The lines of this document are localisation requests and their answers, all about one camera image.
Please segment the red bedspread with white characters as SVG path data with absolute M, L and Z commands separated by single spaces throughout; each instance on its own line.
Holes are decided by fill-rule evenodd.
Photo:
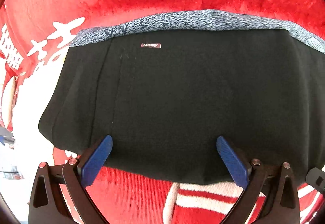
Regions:
M 16 78 L 13 111 L 24 80 L 57 51 L 70 47 L 81 30 L 199 10 L 291 21 L 324 40 L 324 0 L 5 0 L 1 5 L 1 59 Z M 53 145 L 53 164 L 47 163 L 65 163 L 80 154 Z M 28 213 L 37 170 L 19 168 L 24 183 L 2 188 L 16 215 Z M 296 183 L 299 223 L 310 223 L 324 198 L 305 180 Z M 219 223 L 242 188 L 232 178 L 211 184 L 173 182 L 105 165 L 88 192 L 110 223 Z

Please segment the cream folded garment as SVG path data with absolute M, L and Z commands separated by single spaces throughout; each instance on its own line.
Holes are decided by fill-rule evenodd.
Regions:
M 43 161 L 53 164 L 53 144 L 40 133 L 39 121 L 54 93 L 68 49 L 68 46 L 60 49 L 48 63 L 37 66 L 19 87 L 13 111 L 13 135 L 18 165 L 24 170 L 33 170 Z

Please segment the black pants with blue trim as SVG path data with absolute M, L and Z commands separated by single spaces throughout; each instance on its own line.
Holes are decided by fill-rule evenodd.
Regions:
M 224 136 L 248 158 L 324 166 L 324 40 L 291 21 L 219 10 L 162 13 L 81 30 L 39 121 L 82 153 L 110 135 L 105 165 L 211 184 L 230 175 Z

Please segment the oval white plate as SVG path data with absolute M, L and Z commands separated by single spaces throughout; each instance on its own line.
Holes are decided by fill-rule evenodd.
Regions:
M 16 78 L 5 74 L 1 81 L 1 126 L 9 128 L 16 92 Z

